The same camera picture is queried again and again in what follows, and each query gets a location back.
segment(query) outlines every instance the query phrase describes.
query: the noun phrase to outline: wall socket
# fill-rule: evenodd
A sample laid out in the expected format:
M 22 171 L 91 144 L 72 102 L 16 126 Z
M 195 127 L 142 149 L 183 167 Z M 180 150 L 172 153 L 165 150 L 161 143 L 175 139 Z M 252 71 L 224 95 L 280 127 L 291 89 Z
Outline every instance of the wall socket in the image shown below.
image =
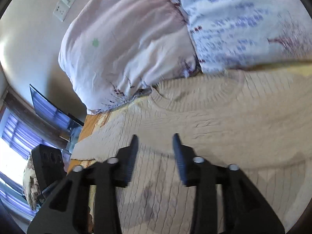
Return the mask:
M 59 0 L 53 11 L 53 15 L 63 22 L 69 9 L 69 6 L 67 6 L 63 1 Z

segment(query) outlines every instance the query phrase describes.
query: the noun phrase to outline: flat screen tv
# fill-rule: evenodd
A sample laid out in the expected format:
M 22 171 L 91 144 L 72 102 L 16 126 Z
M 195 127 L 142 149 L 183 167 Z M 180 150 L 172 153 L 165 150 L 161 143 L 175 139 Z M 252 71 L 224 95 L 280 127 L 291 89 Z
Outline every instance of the flat screen tv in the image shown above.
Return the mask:
M 83 122 L 74 116 L 70 114 L 66 115 L 63 111 L 58 109 L 32 85 L 29 85 L 29 87 L 36 114 L 57 130 L 70 135 L 73 128 L 84 125 Z

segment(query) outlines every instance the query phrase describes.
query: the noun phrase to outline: pillowcase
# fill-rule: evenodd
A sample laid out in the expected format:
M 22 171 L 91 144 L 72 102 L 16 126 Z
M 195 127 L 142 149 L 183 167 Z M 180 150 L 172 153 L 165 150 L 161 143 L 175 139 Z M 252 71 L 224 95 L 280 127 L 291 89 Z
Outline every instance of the pillowcase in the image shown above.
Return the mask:
M 203 72 L 312 57 L 312 20 L 300 0 L 171 1 L 188 15 Z
M 59 64 L 88 114 L 96 114 L 160 80 L 189 76 L 195 57 L 169 0 L 90 0 L 64 36 Z

